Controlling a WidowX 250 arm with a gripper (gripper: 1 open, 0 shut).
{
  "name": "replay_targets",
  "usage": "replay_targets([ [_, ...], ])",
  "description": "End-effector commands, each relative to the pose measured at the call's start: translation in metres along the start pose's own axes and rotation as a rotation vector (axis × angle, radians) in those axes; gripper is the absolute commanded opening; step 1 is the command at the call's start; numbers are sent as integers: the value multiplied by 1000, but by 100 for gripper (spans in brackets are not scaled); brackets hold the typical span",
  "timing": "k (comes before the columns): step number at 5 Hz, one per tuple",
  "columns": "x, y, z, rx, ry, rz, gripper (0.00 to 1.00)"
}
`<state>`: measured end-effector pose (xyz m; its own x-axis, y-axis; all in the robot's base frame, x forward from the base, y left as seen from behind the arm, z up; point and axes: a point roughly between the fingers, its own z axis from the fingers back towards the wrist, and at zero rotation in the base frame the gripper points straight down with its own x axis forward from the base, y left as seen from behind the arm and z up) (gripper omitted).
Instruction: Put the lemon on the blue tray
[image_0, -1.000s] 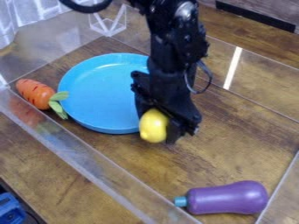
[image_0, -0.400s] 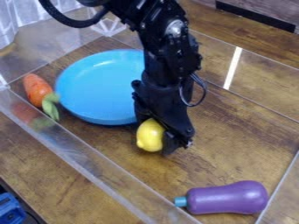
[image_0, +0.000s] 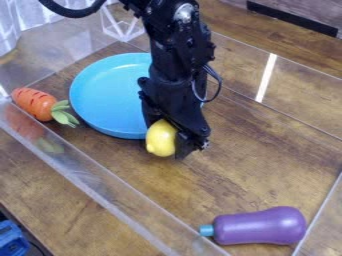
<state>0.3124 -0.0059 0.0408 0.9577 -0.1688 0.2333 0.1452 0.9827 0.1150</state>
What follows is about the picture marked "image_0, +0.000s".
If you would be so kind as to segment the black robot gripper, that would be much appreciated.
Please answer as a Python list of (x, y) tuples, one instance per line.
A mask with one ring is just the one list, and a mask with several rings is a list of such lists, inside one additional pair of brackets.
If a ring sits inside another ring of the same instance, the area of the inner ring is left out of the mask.
[(138, 79), (146, 126), (165, 119), (177, 128), (175, 158), (185, 159), (209, 144), (212, 128), (202, 112), (207, 101), (205, 70), (169, 77), (154, 65), (149, 77)]

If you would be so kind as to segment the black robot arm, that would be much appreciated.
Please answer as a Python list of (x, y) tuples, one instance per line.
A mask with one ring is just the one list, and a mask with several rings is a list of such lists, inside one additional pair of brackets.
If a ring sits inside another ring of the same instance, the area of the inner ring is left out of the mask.
[(177, 128), (175, 157), (209, 145), (212, 128), (202, 113), (216, 44), (197, 0), (119, 0), (142, 19), (150, 38), (149, 75), (138, 79), (146, 123)]

